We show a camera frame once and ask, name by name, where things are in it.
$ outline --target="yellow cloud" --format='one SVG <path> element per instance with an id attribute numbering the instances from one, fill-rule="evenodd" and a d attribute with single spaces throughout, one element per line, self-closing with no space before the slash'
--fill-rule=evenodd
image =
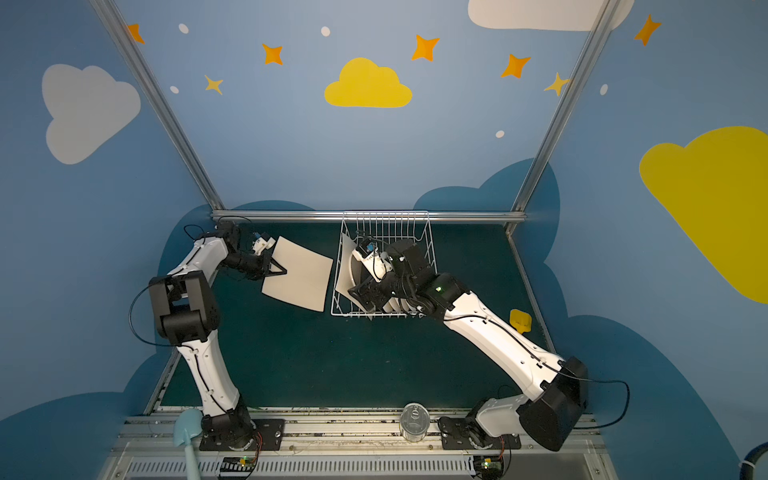
<path id="1" fill-rule="evenodd" d="M 411 89 L 400 83 L 394 70 L 368 58 L 355 58 L 341 69 L 339 81 L 326 87 L 326 101 L 337 107 L 404 107 Z"/>
<path id="2" fill-rule="evenodd" d="M 725 127 L 640 162 L 645 186 L 733 288 L 768 303 L 768 135 Z"/>

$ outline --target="white wire dish rack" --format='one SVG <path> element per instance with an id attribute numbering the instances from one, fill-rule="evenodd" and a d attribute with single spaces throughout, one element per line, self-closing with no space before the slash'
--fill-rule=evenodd
<path id="1" fill-rule="evenodd" d="M 359 237 L 367 235 L 371 238 L 386 242 L 411 239 L 419 245 L 424 253 L 427 263 L 437 273 L 435 261 L 435 245 L 432 242 L 432 227 L 429 224 L 429 212 L 425 210 L 396 210 L 396 211 L 345 211 L 341 221 L 341 235 L 339 236 L 339 253 L 336 256 L 336 274 L 333 285 L 333 301 L 331 302 L 331 315 L 356 316 L 356 317 L 397 317 L 413 316 L 416 311 L 405 300 L 391 300 L 385 310 L 366 312 L 347 296 L 342 295 L 336 286 L 339 285 L 339 276 L 343 277 L 342 285 L 354 286 L 355 280 L 352 270 L 365 270 L 360 262 L 352 258 L 350 247 L 356 245 Z M 345 279 L 352 279 L 351 284 L 345 284 Z"/>

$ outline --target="green table surface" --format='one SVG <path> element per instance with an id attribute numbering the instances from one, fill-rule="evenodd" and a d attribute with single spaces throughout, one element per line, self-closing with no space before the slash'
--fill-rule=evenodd
<path id="1" fill-rule="evenodd" d="M 335 259 L 337 223 L 253 224 Z M 502 319 L 511 309 L 533 313 L 511 249 L 498 225 L 432 225 L 440 272 L 456 275 Z M 305 310 L 261 293 L 261 282 L 223 269 L 214 282 L 222 314 L 219 342 L 230 378 L 249 407 L 471 408 L 483 397 L 520 389 L 469 340 L 434 319 L 331 316 L 331 271 L 325 312 Z M 546 348 L 534 318 L 525 335 Z M 200 406 L 182 360 L 162 400 Z"/>

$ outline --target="light blue spoon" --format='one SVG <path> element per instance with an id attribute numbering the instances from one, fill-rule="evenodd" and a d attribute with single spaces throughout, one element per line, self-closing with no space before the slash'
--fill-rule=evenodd
<path id="1" fill-rule="evenodd" d="M 187 457 L 187 480 L 200 480 L 200 469 L 197 467 L 197 457 L 194 454 L 192 438 L 203 432 L 200 421 L 203 413 L 198 409 L 184 410 L 174 424 L 174 445 L 184 445 L 184 456 Z"/>

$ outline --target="white cloud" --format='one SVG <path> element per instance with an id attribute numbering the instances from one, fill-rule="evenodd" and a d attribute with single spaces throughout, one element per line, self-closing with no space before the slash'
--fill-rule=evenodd
<path id="1" fill-rule="evenodd" d="M 629 15 L 634 0 L 620 0 L 612 28 Z M 469 18 L 486 28 L 589 31 L 603 0 L 469 0 Z"/>
<path id="2" fill-rule="evenodd" d="M 68 165 L 85 160 L 141 109 L 133 85 L 95 66 L 51 65 L 43 74 L 43 100 L 53 117 L 45 133 L 48 148 Z"/>

